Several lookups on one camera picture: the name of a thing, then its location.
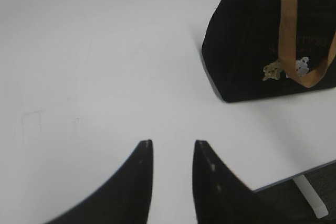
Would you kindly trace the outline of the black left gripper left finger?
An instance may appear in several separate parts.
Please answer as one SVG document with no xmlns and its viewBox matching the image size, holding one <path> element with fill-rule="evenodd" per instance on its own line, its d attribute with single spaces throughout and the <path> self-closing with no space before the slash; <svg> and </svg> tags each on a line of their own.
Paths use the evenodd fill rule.
<svg viewBox="0 0 336 224">
<path fill-rule="evenodd" d="M 140 141 L 100 188 L 49 223 L 147 223 L 153 188 L 153 142 Z"/>
</svg>

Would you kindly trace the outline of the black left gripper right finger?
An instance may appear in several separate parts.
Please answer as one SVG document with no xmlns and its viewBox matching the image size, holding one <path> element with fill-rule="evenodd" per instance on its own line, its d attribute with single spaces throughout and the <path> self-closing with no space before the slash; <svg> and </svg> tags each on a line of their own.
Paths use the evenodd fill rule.
<svg viewBox="0 0 336 224">
<path fill-rule="evenodd" d="M 290 218 L 252 192 L 207 141 L 194 145 L 192 188 L 198 223 L 318 223 Z"/>
</svg>

